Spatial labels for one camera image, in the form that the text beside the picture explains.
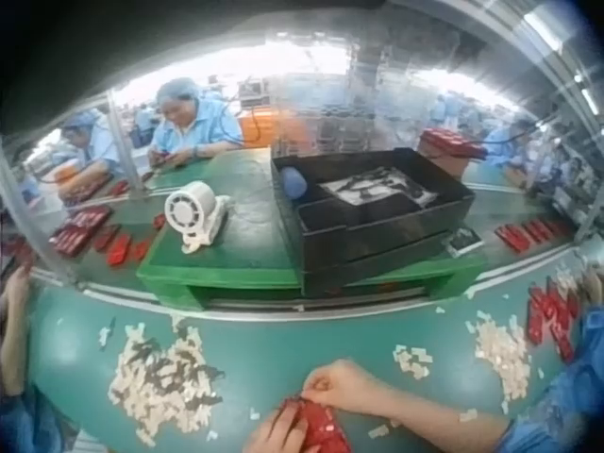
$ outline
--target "small white fan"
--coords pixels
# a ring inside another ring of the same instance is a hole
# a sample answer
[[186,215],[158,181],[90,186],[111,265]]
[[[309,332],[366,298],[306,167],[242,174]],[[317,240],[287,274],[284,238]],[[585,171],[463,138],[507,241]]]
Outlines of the small white fan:
[[213,243],[227,213],[229,196],[214,195],[210,186],[194,181],[172,192],[164,205],[166,220],[182,234],[182,252],[189,254]]

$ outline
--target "black plastic tray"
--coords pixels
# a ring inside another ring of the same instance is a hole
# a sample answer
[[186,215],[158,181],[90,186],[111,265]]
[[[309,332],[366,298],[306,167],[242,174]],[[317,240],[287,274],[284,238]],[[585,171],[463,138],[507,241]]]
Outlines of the black plastic tray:
[[[409,148],[289,156],[272,163],[283,235],[304,294],[333,290],[440,253],[442,239],[458,227],[474,201],[472,191]],[[281,185],[279,170],[287,166],[296,168],[309,186],[295,201]],[[353,206],[320,187],[378,167],[397,168],[438,197],[424,207],[402,193]]]

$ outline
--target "metal bar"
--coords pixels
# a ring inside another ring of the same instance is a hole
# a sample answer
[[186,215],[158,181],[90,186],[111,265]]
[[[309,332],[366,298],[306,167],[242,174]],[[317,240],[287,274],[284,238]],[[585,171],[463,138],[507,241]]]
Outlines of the metal bar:
[[113,89],[107,91],[107,100],[109,102],[109,128],[113,134],[117,152],[120,155],[120,164],[130,185],[130,193],[133,198],[142,198],[145,195],[145,188],[143,181],[136,171],[136,165],[134,165],[134,160],[132,159],[132,150],[124,138],[124,131],[120,125],[117,108],[115,107]]
[[2,137],[0,137],[0,196],[10,211],[10,217],[17,226],[19,232],[27,238],[27,242],[40,256],[44,263],[62,281],[70,284],[76,283],[76,274],[66,264],[55,249],[48,242],[48,238],[32,220],[29,208],[21,196],[7,158],[2,148]]
[[575,243],[581,243],[589,234],[589,231],[594,224],[594,220],[602,210],[602,207],[604,207],[604,184],[602,184],[600,186],[600,190],[597,191],[596,200],[587,214],[587,219],[585,219],[583,224],[580,226],[579,231],[577,231],[577,234],[575,234]]

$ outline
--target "hand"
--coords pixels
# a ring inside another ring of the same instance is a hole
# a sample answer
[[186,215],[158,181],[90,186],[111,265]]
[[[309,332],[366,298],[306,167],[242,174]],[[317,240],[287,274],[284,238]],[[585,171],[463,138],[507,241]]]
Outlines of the hand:
[[29,297],[29,272],[21,266],[7,281],[8,313],[24,309]]
[[593,304],[599,305],[602,303],[602,280],[598,269],[593,264],[588,265],[585,269],[583,286]]
[[185,148],[180,151],[176,151],[174,154],[171,154],[166,158],[166,162],[170,165],[177,167],[179,165],[186,164],[189,160],[191,160],[194,156],[193,148]]
[[[243,453],[300,453],[309,424],[302,418],[293,427],[296,412],[294,404],[287,405],[281,413],[274,411],[252,432]],[[305,453],[318,453],[320,448],[317,445]]]
[[163,164],[165,161],[165,156],[161,154],[161,152],[159,152],[155,147],[149,148],[147,151],[147,157],[149,158],[149,165],[151,165],[151,168],[155,168],[158,165]]
[[301,396],[345,411],[381,415],[393,392],[355,362],[339,360],[310,373]]

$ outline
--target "green table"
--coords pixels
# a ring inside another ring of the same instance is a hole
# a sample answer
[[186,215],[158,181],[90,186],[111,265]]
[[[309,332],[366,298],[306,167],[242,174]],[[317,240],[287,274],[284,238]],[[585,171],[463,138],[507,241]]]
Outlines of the green table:
[[[225,401],[213,408],[210,419],[210,428],[219,438],[206,442],[206,429],[183,434],[173,425],[165,425],[160,428],[154,451],[241,451],[245,438],[258,424],[249,419],[250,408],[267,415],[283,398],[299,391],[312,368],[343,357],[354,359],[398,388],[460,411],[477,408],[501,413],[499,378],[486,361],[475,358],[475,338],[464,323],[477,320],[477,310],[483,310],[498,324],[507,324],[516,314],[524,325],[529,284],[545,284],[545,277],[555,275],[562,259],[572,269],[579,268],[579,260],[569,250],[559,260],[541,262],[543,267],[480,291],[471,300],[462,296],[442,303],[445,314],[437,314],[434,306],[424,306],[340,319],[251,322],[246,318],[247,322],[235,322],[200,319],[211,313],[193,313],[197,317],[185,323],[199,327],[207,362],[226,372],[226,378],[215,385]],[[164,347],[175,338],[170,317],[150,310],[167,311],[159,306],[135,309],[111,305],[68,289],[46,287],[32,314],[31,380],[62,412],[120,453],[148,451],[135,435],[136,422],[107,398],[117,355],[126,340],[124,327],[145,323],[145,334],[157,338]],[[108,326],[113,316],[117,320],[115,331],[105,351],[100,351],[98,331]],[[430,376],[416,381],[402,374],[392,357],[396,344],[426,348],[434,357]],[[531,348],[530,354],[528,396],[510,404],[510,416],[531,404],[562,370],[549,335],[544,344]],[[545,372],[543,380],[538,377],[538,367]],[[339,413],[338,417],[354,451],[433,450],[404,428],[370,440],[367,431],[384,420],[349,413]]]

